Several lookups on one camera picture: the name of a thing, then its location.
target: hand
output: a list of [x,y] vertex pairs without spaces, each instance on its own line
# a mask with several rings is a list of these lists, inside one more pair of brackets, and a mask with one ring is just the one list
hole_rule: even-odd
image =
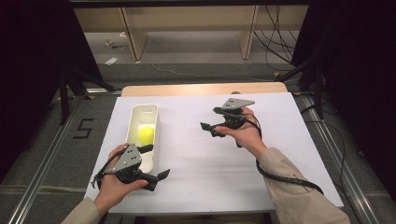
[[[257,122],[257,120],[254,119],[254,117],[252,116],[254,115],[253,110],[247,107],[243,107],[242,113],[248,120],[254,123]],[[246,148],[257,159],[264,152],[264,150],[267,149],[267,146],[260,138],[259,131],[248,122],[245,122],[245,124],[237,130],[230,129],[224,126],[218,126],[215,130],[218,133],[223,133],[233,137],[236,142],[239,143],[239,145]]]
[[[111,158],[118,151],[121,151],[127,147],[128,144],[122,144],[114,148],[108,157]],[[114,167],[118,160],[119,158],[115,158],[108,165],[108,167]],[[94,200],[94,203],[98,208],[100,215],[103,216],[110,208],[119,204],[125,195],[136,189],[141,189],[147,184],[148,182],[146,180],[136,180],[131,184],[123,184],[117,179],[115,175],[105,175],[99,194]]]

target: black strap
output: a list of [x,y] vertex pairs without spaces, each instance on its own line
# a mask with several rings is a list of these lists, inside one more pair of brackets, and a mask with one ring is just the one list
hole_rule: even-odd
[[309,187],[311,189],[316,189],[317,191],[319,191],[321,194],[324,195],[323,190],[318,185],[316,185],[312,182],[302,180],[302,179],[297,179],[297,178],[289,178],[289,177],[285,177],[285,176],[268,174],[260,167],[260,163],[257,160],[256,160],[256,166],[257,166],[257,169],[259,170],[260,174],[262,174],[263,176],[265,176],[269,179],[273,179],[273,180],[285,182],[285,183],[290,183],[290,184],[294,184],[294,185]]

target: white tabletop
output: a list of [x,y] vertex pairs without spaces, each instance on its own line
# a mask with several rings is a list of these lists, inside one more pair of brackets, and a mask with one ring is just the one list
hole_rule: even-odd
[[[274,209],[255,158],[227,136],[212,137],[200,122],[224,121],[213,112],[229,98],[253,100],[250,105],[262,126],[263,141],[280,149],[311,182],[319,185],[336,206],[343,206],[290,93],[241,95],[157,96],[118,98],[92,177],[108,153],[124,143],[135,105],[159,107],[158,171],[171,169],[154,192],[137,190],[109,212],[133,216],[225,214]],[[88,184],[86,196],[98,189]]]

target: sleeve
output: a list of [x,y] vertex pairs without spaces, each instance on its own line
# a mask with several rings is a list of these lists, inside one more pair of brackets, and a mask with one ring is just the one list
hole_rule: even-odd
[[[278,149],[267,148],[259,159],[267,173],[306,180]],[[315,189],[264,178],[280,223],[349,223],[347,215]]]
[[85,198],[66,217],[62,224],[97,224],[100,221],[100,213],[90,198]]

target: green object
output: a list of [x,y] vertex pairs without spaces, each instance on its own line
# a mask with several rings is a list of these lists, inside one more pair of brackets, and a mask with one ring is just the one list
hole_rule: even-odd
[[151,127],[145,127],[139,130],[138,139],[141,144],[151,145],[154,143],[154,129]]

